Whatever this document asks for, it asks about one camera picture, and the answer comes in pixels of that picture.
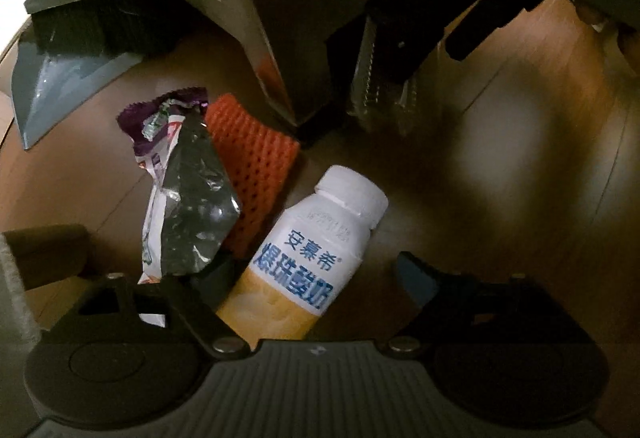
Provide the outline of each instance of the red mesh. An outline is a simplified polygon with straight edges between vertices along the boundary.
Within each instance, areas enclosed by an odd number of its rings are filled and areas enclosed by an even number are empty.
[[[254,119],[231,94],[209,105],[205,122],[242,202],[242,214],[224,247],[244,258],[273,209],[300,144]]]

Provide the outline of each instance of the black circular disc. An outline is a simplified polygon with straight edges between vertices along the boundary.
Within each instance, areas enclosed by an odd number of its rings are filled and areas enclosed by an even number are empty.
[[[484,326],[478,333],[495,331]],[[434,378],[459,406],[496,423],[545,427],[583,417],[602,395],[608,367],[595,344],[536,342],[539,326],[523,320],[497,332],[513,339],[438,347]],[[474,339],[492,340],[489,335]]]

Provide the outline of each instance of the ribbed gray surface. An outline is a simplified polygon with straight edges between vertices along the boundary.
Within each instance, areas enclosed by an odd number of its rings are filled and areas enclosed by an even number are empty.
[[[152,423],[90,432],[46,421],[33,438],[604,438],[589,421],[545,431],[486,423],[437,391],[414,361],[371,342],[265,342],[220,362],[184,405]]]

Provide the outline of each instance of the plastic bottle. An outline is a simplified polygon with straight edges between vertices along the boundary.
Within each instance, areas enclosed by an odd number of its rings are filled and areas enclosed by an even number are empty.
[[[286,209],[218,316],[252,348],[259,339],[302,339],[360,266],[388,199],[340,165],[316,193]]]

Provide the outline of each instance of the screw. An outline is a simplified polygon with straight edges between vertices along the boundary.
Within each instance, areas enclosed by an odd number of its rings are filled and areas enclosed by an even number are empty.
[[[420,341],[415,337],[403,335],[389,340],[389,349],[396,353],[413,353],[420,349]]]
[[[241,352],[245,346],[245,342],[238,336],[231,335],[221,337],[213,342],[213,349],[222,354],[233,354]]]

